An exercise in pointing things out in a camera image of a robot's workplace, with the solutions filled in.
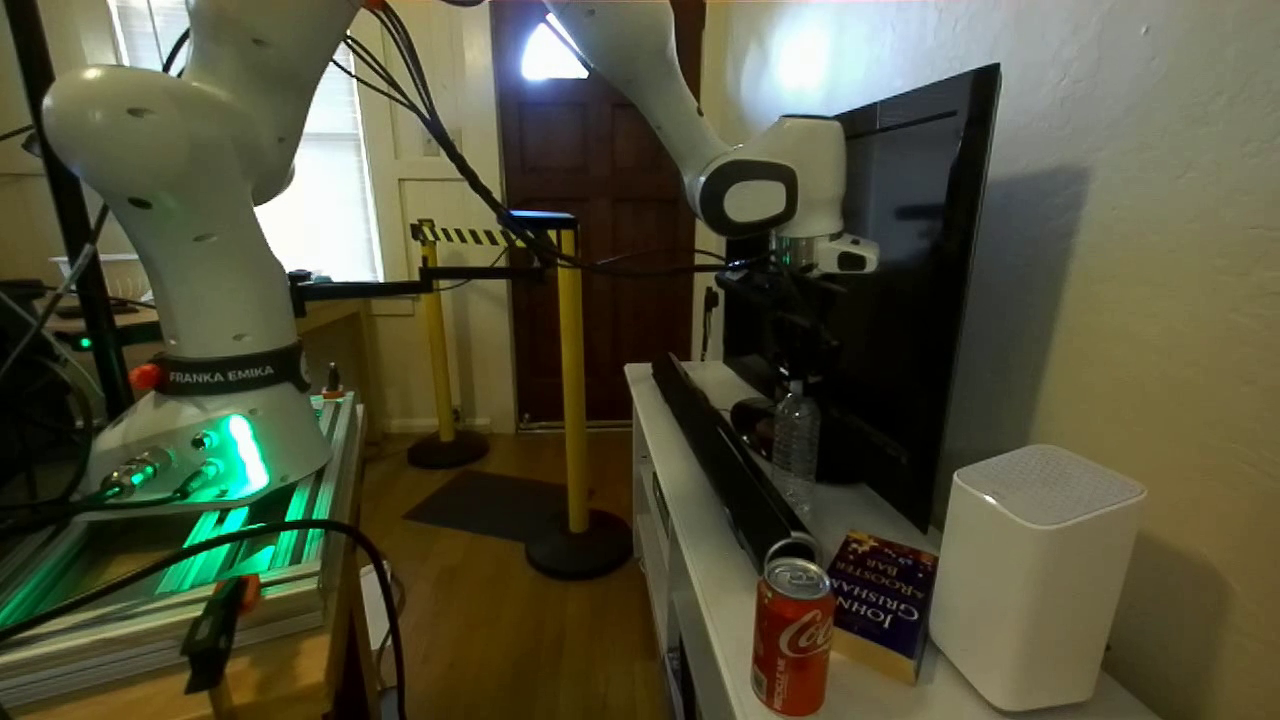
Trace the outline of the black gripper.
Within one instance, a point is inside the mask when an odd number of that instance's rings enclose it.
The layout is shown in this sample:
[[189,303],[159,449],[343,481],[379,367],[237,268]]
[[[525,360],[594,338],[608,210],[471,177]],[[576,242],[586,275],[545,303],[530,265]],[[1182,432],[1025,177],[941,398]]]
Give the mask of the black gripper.
[[771,268],[791,275],[870,275],[881,265],[881,249],[860,238],[777,238]]

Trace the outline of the robot base platform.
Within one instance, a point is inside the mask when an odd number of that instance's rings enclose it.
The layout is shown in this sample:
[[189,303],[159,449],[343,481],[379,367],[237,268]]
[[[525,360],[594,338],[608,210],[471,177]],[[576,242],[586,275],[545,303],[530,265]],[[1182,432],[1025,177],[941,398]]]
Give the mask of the robot base platform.
[[350,539],[365,410],[322,400],[328,464],[237,505],[88,512],[4,556],[0,703],[22,711],[181,669],[181,641],[222,582],[258,577],[237,648],[317,632]]

